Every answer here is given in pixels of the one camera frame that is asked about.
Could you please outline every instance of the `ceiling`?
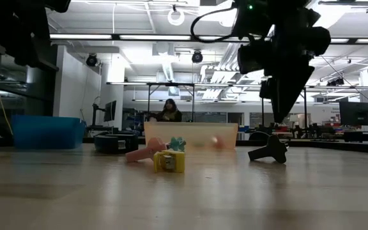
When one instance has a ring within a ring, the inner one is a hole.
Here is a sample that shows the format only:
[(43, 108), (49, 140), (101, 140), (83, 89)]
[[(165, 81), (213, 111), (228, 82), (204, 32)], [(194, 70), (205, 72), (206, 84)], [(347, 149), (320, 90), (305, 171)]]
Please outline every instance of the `ceiling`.
[[(189, 35), (192, 21), (203, 11), (199, 1), (188, 1), (190, 6), (178, 5), (177, 9), (184, 14), (184, 21), (179, 26), (172, 25), (168, 14), (172, 7), (152, 3), (124, 4), (118, 3), (92, 4), (86, 1), (72, 1), (66, 13), (56, 13), (48, 10), (47, 15), (51, 33), (128, 33), (128, 34), (164, 34), (164, 35)], [(367, 8), (350, 8), (329, 30), (332, 37), (368, 37), (368, 13)], [(178, 13), (173, 13), (172, 19), (177, 19)], [(211, 21), (200, 21), (195, 28), (195, 33), (202, 35), (227, 35), (231, 27), (224, 27), (220, 20), (223, 17), (216, 16)], [(73, 46), (117, 46), (130, 63), (126, 70), (127, 77), (155, 75), (162, 71), (162, 64), (157, 63), (152, 56), (153, 42), (73, 42)], [(203, 65), (211, 62), (219, 63), (227, 50), (227, 43), (203, 44), (194, 42), (172, 42), (174, 49), (181, 50), (179, 60), (172, 63), (174, 72), (199, 73)], [(191, 56), (195, 49), (201, 50), (204, 60), (208, 63), (192, 64)], [(104, 62), (110, 61), (111, 54), (100, 54)], [(324, 54), (325, 59), (336, 70), (344, 70), (345, 76), (356, 83), (360, 68), (368, 63), (368, 46), (363, 45), (331, 45)], [(335, 71), (329, 64), (319, 57), (312, 61), (316, 67), (309, 83), (317, 84), (320, 78), (329, 76)]]

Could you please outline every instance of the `yellow block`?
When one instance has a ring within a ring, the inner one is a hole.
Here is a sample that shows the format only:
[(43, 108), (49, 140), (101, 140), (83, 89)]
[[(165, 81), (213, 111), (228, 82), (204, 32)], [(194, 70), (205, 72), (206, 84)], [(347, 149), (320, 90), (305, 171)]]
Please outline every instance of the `yellow block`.
[(184, 173), (185, 153), (181, 151), (163, 150), (154, 154), (154, 172), (166, 171)]

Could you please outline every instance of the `black cable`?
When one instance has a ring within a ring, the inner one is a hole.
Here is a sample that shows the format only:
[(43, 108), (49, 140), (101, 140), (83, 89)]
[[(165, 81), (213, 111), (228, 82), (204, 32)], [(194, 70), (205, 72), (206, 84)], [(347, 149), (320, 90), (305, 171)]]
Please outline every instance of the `black cable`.
[(194, 33), (194, 27), (196, 26), (197, 22), (200, 21), (203, 17), (205, 16), (208, 16), (208, 15), (211, 15), (211, 14), (214, 14), (214, 13), (220, 13), (220, 12), (227, 12), (229, 10), (232, 10), (234, 9), (235, 7), (232, 6), (230, 8), (226, 8), (226, 9), (221, 9), (221, 10), (215, 10), (215, 11), (212, 11), (212, 12), (209, 12), (209, 13), (206, 13), (204, 15), (201, 15), (201, 16), (198, 16), (191, 24), (191, 28), (190, 28), (190, 33), (191, 33), (191, 36), (198, 42), (202, 42), (202, 43), (215, 43), (215, 42), (221, 42), (225, 39), (228, 39), (230, 37), (232, 37), (232, 34), (229, 34), (229, 35), (225, 35), (223, 37), (220, 37), (220, 38), (217, 38), (217, 39), (214, 39), (214, 40), (203, 40), (201, 39), (198, 35), (196, 35)]
[(362, 96), (364, 96), (364, 98), (366, 98), (368, 100), (368, 97), (366, 97), (362, 92), (360, 92), (360, 90), (358, 90), (354, 85), (350, 84), (350, 82), (348, 80), (346, 80), (322, 55), (320, 55), (323, 60), (326, 61), (326, 63), (343, 79), (345, 80), (351, 87), (353, 87), (359, 94), (361, 94)]

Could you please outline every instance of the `table surface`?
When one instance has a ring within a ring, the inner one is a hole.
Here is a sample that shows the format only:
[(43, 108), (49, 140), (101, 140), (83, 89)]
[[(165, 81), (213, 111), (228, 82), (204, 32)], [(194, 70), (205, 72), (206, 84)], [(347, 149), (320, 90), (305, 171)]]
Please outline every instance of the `table surface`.
[(155, 174), (92, 149), (2, 149), (0, 229), (368, 229), (366, 153), (193, 152), (184, 174)]

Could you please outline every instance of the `dark hair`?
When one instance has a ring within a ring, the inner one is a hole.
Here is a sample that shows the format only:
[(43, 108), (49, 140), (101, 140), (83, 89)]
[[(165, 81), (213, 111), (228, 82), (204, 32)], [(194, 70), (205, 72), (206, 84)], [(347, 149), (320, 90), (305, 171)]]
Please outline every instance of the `dark hair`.
[(165, 101), (163, 111), (166, 111), (166, 110), (167, 110), (167, 108), (165, 108), (165, 106), (167, 105), (167, 103), (169, 103), (169, 104), (171, 104), (171, 105), (172, 105), (172, 110), (173, 110), (173, 111), (177, 111), (177, 105), (176, 105), (176, 102), (175, 102), (173, 99), (171, 99), (171, 98), (169, 98), (169, 99), (167, 99), (167, 100)]

